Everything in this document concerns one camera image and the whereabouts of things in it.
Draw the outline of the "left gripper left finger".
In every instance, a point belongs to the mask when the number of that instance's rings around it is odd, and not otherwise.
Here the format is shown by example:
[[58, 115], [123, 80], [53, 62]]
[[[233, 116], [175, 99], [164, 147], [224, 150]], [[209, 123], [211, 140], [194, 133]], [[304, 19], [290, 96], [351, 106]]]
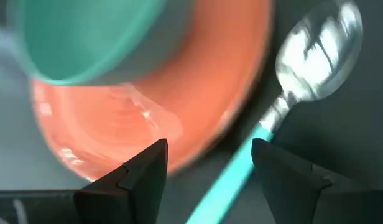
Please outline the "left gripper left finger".
[[167, 161], [159, 139], [82, 189], [0, 190], [0, 223], [155, 224]]

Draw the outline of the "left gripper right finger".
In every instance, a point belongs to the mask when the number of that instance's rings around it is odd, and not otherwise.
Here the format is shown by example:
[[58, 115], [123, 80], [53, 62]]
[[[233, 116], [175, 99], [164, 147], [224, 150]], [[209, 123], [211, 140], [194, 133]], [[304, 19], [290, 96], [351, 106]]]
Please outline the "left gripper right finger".
[[383, 189], [262, 139], [253, 140], [251, 157], [276, 223], [383, 224]]

